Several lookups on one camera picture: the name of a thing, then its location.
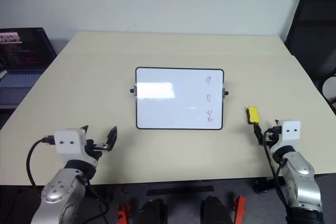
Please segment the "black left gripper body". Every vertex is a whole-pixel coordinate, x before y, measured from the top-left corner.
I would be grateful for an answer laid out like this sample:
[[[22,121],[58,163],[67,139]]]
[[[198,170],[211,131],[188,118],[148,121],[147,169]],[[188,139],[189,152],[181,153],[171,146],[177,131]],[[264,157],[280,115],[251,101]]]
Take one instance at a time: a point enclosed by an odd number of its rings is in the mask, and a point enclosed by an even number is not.
[[[108,144],[95,144],[93,140],[86,140],[85,152],[96,161],[102,156],[103,151],[109,151]]]

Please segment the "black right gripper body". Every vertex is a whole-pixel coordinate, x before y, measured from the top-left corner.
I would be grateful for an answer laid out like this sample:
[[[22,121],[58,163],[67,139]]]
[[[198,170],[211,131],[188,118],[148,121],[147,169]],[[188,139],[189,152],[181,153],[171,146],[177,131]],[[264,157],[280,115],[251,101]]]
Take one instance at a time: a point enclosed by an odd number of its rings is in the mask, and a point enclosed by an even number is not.
[[[274,126],[268,128],[264,132],[264,144],[268,147],[272,147],[279,141],[279,135],[282,131],[281,126]]]

